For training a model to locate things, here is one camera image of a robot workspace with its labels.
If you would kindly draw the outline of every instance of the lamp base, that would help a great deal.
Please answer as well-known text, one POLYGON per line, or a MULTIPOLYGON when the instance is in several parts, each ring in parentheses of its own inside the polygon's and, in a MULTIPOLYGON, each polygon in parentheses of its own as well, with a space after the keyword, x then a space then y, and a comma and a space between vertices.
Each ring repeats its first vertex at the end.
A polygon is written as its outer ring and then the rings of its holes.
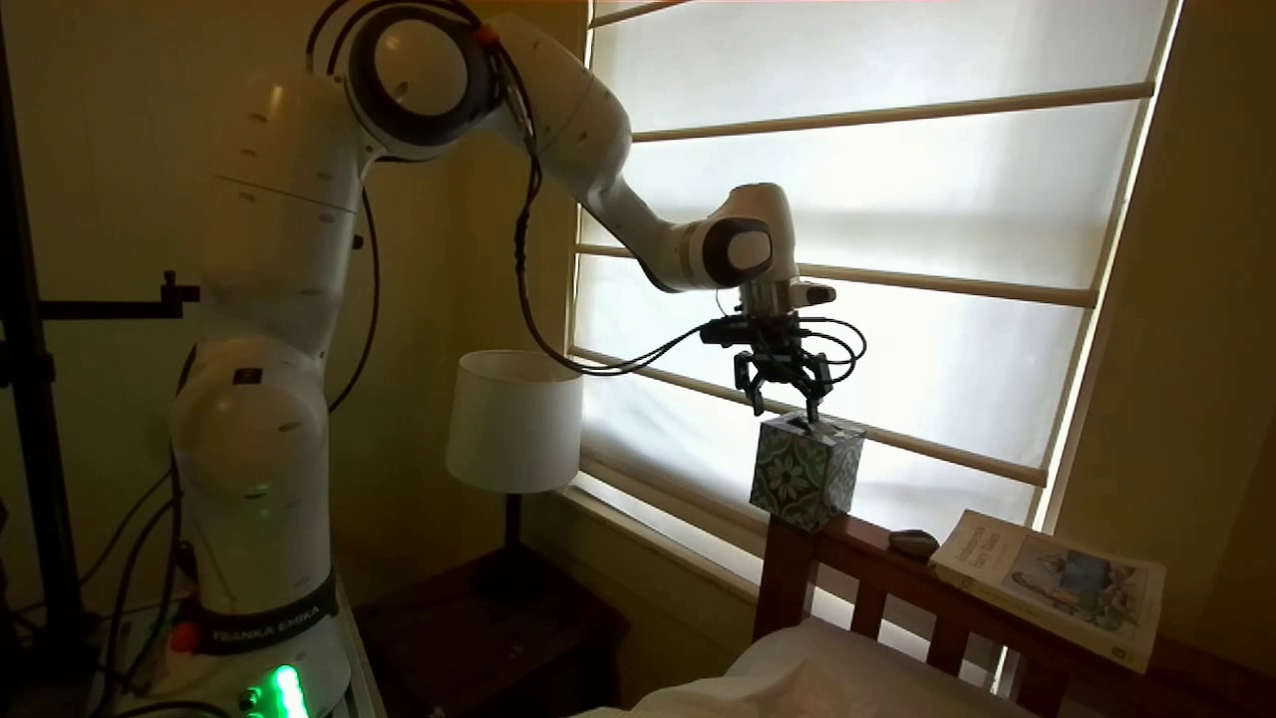
POLYGON ((475 568, 477 596, 495 604, 532 604, 548 583, 548 568, 521 542, 505 542, 475 568))

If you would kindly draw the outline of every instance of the black cable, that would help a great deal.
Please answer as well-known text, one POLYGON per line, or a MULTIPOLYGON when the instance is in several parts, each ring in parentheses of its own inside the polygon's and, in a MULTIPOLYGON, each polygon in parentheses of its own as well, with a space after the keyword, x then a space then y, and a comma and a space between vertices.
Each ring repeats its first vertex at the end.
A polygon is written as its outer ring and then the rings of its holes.
POLYGON ((313 34, 307 34, 307 71, 314 71, 318 35, 325 35, 329 20, 333 20, 342 6, 349 6, 349 0, 333 0, 333 6, 314 15, 314 23, 313 23, 313 34))
POLYGON ((800 333, 800 338, 823 338, 823 342, 834 342, 834 347, 844 353, 844 361, 827 361, 827 363, 842 369, 842 375, 831 375, 831 382, 844 382, 844 381, 852 375, 852 369, 858 369, 860 357, 858 357, 842 336, 800 333))
POLYGON ((133 706, 123 714, 112 714, 112 718, 140 718, 140 714, 164 714, 164 710, 185 710, 185 714, 213 714, 213 718, 230 718, 230 710, 221 710, 213 704, 146 704, 146 706, 133 706))
POLYGON ((133 552, 127 552, 127 562, 123 562, 123 574, 116 583, 116 604, 112 604, 112 624, 109 624, 109 645, 105 645, 105 689, 100 689, 100 704, 91 714, 109 714, 112 700, 116 700, 116 641, 119 641, 119 624, 123 624, 123 604, 127 604, 127 589, 133 589, 133 570, 152 539, 152 530, 161 527, 161 518, 177 512, 177 499, 168 499, 146 522, 145 530, 135 534, 133 552))
POLYGON ((379 325, 382 325, 382 242, 379 242, 367 188, 362 188, 362 222, 367 222, 367 254, 370 254, 370 313, 367 313, 367 333, 362 333, 354 370, 342 382, 342 391, 329 403, 329 413, 341 413, 349 403, 349 395, 358 387, 367 361, 370 361, 370 347, 374 347, 374 336, 379 336, 379 325))
POLYGON ((620 361, 620 363, 577 363, 572 357, 563 357, 539 328, 533 313, 532 313, 532 293, 527 293, 527 228, 532 228, 532 208, 541 193, 541 161, 539 161, 539 127, 533 127, 533 103, 527 98, 527 83, 521 83, 521 71, 519 63, 512 62, 512 51, 501 43, 495 43, 495 56, 500 56, 500 71, 505 82, 505 107, 513 117, 513 123, 521 127, 521 147, 527 147, 527 193, 521 193, 521 208, 519 208, 519 218, 513 218, 513 281, 519 281, 519 314, 521 314, 521 328, 532 333, 532 338, 567 370, 573 375, 593 375, 593 381, 613 381, 613 375, 636 375, 652 363, 660 363, 664 357, 672 357, 677 342, 686 342, 690 336, 699 336, 706 325, 636 357, 636 361, 620 361))
POLYGON ((844 328, 860 347, 852 357, 871 357, 871 336, 838 314, 800 314, 800 325, 834 325, 844 328))
POLYGON ((172 608, 172 589, 177 589, 177 554, 185 542, 185 490, 180 490, 177 468, 168 472, 168 482, 172 482, 172 522, 168 522, 161 611, 154 611, 154 624, 152 624, 145 645, 135 649, 133 668, 123 672, 123 685, 135 685, 135 675, 145 672, 146 653, 154 649, 154 641, 168 625, 168 608, 172 608))
POLYGON ((140 499, 133 499, 133 507, 123 512, 123 518, 116 522, 109 548, 89 562, 80 588, 89 588, 105 568, 109 559, 116 554, 116 542, 123 539, 127 522, 146 507, 146 499, 172 480, 172 472, 164 472, 140 499))
POLYGON ((467 20, 472 28, 484 28, 484 20, 477 20, 467 6, 451 6, 451 0, 370 0, 370 6, 362 6, 358 14, 351 14, 351 15, 342 20, 342 28, 337 34, 337 40, 333 40, 333 47, 329 47, 329 75, 337 75, 337 62, 342 56, 351 34, 354 34, 370 14, 390 10, 390 6, 418 6, 418 10, 436 10, 436 14, 451 14, 451 15, 467 20))

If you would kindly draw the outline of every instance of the window blind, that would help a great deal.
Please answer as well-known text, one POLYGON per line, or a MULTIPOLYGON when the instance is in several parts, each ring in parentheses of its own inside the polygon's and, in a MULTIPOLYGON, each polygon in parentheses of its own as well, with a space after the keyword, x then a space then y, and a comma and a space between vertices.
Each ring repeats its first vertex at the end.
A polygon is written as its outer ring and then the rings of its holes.
MULTIPOLYGON (((675 222, 781 183, 798 269, 838 288, 871 357, 827 398, 860 425, 852 512, 951 534, 964 507, 1028 522, 1078 430, 1173 0, 593 0, 590 68, 626 103, 626 181, 675 222)), ((577 218, 572 342, 638 357, 733 306, 664 297, 577 218)), ((758 530, 758 418, 731 353, 588 382, 588 472, 758 530)))

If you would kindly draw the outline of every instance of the small box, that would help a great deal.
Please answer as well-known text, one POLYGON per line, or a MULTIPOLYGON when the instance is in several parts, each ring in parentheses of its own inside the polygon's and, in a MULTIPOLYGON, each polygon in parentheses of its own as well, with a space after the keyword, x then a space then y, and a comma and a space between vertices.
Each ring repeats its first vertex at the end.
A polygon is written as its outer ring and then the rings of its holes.
POLYGON ((851 512, 867 430, 851 425, 807 425, 800 414, 758 427, 749 504, 800 530, 823 530, 851 512))

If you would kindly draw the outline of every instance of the metal stand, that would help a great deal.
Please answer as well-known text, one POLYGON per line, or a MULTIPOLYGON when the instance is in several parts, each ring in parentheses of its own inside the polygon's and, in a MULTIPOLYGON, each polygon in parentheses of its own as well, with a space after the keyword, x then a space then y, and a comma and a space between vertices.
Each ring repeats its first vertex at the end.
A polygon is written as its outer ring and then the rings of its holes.
POLYGON ((53 413, 53 357, 44 342, 44 321, 177 321, 185 305, 200 298, 197 288, 180 288, 172 274, 161 282, 161 305, 41 305, 35 250, 30 228, 24 164, 11 107, 8 43, 0 23, 0 144, 3 144, 3 195, 8 228, 0 232, 0 387, 11 387, 16 430, 30 474, 30 507, 35 527, 41 583, 44 583, 44 631, 31 675, 73 677, 91 668, 91 620, 80 604, 77 539, 69 518, 69 487, 53 413))
POLYGON ((69 522, 65 464, 53 414, 53 357, 41 328, 41 288, 30 228, 24 164, 16 139, 8 43, 0 23, 0 123, 3 123, 3 203, 8 228, 0 234, 0 314, 3 314, 3 370, 11 381, 16 430, 30 472, 30 504, 44 577, 44 641, 59 663, 85 663, 85 608, 77 542, 69 522))

